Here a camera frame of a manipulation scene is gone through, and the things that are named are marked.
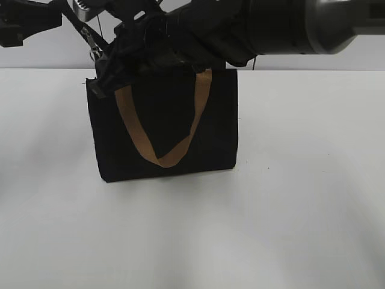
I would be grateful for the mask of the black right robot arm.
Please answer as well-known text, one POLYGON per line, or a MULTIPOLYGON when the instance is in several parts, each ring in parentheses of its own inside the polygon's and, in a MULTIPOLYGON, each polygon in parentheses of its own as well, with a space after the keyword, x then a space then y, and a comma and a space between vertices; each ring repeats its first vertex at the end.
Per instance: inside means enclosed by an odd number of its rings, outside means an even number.
POLYGON ((244 67, 260 55, 327 55, 359 35, 384 34, 383 1, 114 1, 121 23, 96 62, 103 85, 143 75, 244 67))

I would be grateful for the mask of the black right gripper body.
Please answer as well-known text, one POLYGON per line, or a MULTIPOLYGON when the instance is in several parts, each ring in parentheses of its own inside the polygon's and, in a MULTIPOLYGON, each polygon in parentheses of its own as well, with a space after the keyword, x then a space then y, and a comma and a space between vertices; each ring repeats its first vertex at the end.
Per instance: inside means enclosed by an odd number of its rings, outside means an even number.
POLYGON ((102 90, 117 90, 137 78, 193 65, 193 35, 167 13, 134 21, 134 29, 116 28, 102 63, 102 90))

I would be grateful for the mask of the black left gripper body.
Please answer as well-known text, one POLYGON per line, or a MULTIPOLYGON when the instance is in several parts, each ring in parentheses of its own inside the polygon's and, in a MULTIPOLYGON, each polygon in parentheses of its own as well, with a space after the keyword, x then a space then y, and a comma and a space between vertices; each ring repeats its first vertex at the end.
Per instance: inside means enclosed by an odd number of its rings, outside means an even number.
POLYGON ((52 3, 1 1, 1 46, 19 47, 34 34, 62 24, 61 10, 52 3))

